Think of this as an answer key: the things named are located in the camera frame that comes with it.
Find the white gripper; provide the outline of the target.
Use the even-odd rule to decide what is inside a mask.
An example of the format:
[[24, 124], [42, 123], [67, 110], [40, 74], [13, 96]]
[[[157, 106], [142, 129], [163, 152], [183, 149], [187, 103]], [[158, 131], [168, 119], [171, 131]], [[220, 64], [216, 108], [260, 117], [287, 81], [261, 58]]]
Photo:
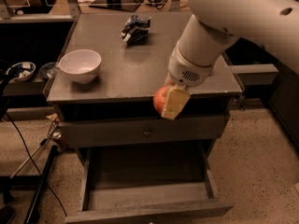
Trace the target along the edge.
[[162, 109], [162, 117], [164, 119], [175, 119], [179, 115], [190, 99], [186, 86], [195, 87], [201, 85], [211, 74], [213, 66], [214, 64], [198, 66], [189, 62], [181, 54], [178, 45], [175, 46], [168, 64], [169, 76], [164, 81], [164, 85], [168, 86]]

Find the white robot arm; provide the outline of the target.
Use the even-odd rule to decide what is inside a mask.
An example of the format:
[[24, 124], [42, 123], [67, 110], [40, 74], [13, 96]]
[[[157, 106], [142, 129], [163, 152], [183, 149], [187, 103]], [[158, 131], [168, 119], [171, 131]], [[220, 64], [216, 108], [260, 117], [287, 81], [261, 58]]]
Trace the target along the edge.
[[192, 15], [169, 60], [164, 105], [175, 119], [214, 64], [239, 38], [264, 48], [299, 73], [299, 8], [294, 0], [188, 0]]

